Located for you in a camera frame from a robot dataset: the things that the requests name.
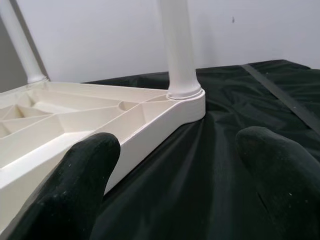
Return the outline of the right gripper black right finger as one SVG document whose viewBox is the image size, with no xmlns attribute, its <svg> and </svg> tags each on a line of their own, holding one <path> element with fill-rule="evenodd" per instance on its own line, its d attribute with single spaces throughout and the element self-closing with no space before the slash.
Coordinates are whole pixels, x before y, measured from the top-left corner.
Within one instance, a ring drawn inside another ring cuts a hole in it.
<svg viewBox="0 0 320 240">
<path fill-rule="evenodd" d="M 236 148 L 282 240 L 320 240 L 320 162 L 265 127 L 236 134 Z"/>
</svg>

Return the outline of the white plastic children table top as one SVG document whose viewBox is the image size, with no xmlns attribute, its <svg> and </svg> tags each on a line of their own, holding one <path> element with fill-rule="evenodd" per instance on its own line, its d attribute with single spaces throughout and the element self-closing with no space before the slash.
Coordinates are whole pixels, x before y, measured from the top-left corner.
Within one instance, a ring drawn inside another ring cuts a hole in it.
<svg viewBox="0 0 320 240">
<path fill-rule="evenodd" d="M 42 82 L 0 93 L 0 204 L 21 205 L 72 145 L 115 135 L 120 157 L 110 191 L 181 125 L 205 115 L 205 91 Z"/>
</svg>

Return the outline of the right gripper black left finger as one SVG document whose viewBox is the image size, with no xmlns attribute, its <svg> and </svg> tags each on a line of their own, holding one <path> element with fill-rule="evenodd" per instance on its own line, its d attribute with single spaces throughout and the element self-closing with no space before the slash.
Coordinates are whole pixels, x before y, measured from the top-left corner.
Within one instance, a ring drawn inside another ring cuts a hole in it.
<svg viewBox="0 0 320 240">
<path fill-rule="evenodd" d="M 4 240 L 89 240 L 120 153 L 107 132 L 74 144 L 6 227 Z"/>
</svg>

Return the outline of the white plastic table leg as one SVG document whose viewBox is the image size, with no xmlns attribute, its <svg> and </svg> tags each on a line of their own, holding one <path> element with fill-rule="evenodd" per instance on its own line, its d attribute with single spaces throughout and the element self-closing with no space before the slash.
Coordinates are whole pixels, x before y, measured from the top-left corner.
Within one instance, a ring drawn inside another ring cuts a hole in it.
<svg viewBox="0 0 320 240">
<path fill-rule="evenodd" d="M 187 0 L 157 0 L 167 55 L 171 99 L 188 99 L 201 92 L 194 64 L 194 52 Z"/>
<path fill-rule="evenodd" d="M 0 17 L 25 71 L 27 83 L 30 85 L 48 81 L 48 77 L 43 74 L 38 64 L 10 0 L 0 0 Z"/>
</svg>

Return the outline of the black table cloth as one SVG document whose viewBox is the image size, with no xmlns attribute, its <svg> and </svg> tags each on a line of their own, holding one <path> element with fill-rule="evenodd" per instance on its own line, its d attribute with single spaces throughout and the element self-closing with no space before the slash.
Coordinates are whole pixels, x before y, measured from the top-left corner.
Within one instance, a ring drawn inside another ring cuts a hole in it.
<svg viewBox="0 0 320 240">
<path fill-rule="evenodd" d="M 204 118 L 179 127 L 102 202 L 90 240 L 282 240 L 236 135 L 264 127 L 320 162 L 320 133 L 241 65 L 200 68 Z"/>
</svg>

